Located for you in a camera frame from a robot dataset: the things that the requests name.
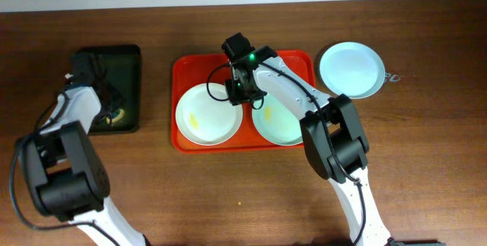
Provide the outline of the light blue plate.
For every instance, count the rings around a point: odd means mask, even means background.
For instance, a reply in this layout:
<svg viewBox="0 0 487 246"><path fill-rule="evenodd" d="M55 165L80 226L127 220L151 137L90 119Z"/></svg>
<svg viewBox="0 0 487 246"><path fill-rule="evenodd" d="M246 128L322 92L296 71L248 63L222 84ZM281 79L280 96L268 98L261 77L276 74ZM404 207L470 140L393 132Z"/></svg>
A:
<svg viewBox="0 0 487 246"><path fill-rule="evenodd" d="M362 99L376 94L386 77L385 65L369 46L356 42L332 45L320 57L319 73L334 94Z"/></svg>

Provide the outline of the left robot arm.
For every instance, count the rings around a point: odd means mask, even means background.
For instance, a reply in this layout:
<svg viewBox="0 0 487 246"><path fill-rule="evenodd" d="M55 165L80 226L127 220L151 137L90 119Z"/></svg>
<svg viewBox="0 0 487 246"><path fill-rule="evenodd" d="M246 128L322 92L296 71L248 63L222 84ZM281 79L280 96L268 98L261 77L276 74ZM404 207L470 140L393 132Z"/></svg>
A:
<svg viewBox="0 0 487 246"><path fill-rule="evenodd" d="M88 138L92 126L123 118L124 97L93 53L74 56L72 64L65 88L15 145L8 182L14 211L36 231L78 228L97 245L147 245L112 201L107 171ZM37 225L21 212L14 189L17 168L37 212L58 224Z"/></svg>

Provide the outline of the light green plate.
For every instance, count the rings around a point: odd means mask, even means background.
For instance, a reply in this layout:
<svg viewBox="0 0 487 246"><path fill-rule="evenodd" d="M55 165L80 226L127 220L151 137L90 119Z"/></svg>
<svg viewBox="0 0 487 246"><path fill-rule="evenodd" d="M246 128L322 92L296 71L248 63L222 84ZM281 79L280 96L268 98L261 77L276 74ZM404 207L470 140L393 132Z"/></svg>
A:
<svg viewBox="0 0 487 246"><path fill-rule="evenodd" d="M270 94L264 97L260 109L252 109L252 121L257 132L273 144L290 146L303 142L298 118Z"/></svg>

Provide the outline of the white plate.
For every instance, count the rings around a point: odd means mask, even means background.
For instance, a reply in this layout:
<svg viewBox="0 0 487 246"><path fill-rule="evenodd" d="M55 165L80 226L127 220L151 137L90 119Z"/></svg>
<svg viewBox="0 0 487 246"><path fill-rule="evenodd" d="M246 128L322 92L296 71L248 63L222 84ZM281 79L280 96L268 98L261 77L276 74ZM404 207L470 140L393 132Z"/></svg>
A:
<svg viewBox="0 0 487 246"><path fill-rule="evenodd" d="M182 135L197 145L228 141L240 128L244 110L229 101L225 86L210 82L196 85L179 99L175 120Z"/></svg>

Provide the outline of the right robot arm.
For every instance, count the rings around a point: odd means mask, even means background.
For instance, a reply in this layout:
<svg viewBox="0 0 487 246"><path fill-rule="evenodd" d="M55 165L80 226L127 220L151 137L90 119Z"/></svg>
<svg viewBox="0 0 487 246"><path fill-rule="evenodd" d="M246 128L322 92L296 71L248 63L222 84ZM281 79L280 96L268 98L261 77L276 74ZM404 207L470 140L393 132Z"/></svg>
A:
<svg viewBox="0 0 487 246"><path fill-rule="evenodd" d="M252 104L271 95L298 119L307 160L335 190L352 243L395 245L371 192L366 157L370 146L351 99L317 90L275 50L256 49L241 33L227 38L221 48L231 70L225 82L231 104Z"/></svg>

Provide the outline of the yellow green sponge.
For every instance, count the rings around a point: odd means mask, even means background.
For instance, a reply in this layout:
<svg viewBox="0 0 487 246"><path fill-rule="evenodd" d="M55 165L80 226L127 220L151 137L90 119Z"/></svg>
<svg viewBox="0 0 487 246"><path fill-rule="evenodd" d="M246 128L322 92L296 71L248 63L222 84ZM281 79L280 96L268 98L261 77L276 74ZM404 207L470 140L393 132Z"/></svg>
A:
<svg viewBox="0 0 487 246"><path fill-rule="evenodd" d="M108 115L108 117L106 118L106 122L107 124L112 126L114 123L119 122L124 117L124 115L124 109L116 109Z"/></svg>

